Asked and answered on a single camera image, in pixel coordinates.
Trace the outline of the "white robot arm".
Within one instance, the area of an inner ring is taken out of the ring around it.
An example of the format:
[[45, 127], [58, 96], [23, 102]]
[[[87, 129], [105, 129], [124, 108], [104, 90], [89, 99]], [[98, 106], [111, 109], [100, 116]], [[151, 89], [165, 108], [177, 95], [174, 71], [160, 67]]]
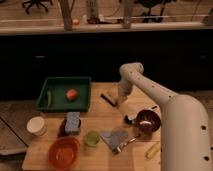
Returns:
[[128, 96], [135, 85], [161, 111], [161, 171], [213, 171], [209, 116], [196, 98], [176, 93], [143, 75], [139, 62], [120, 66], [118, 94]]

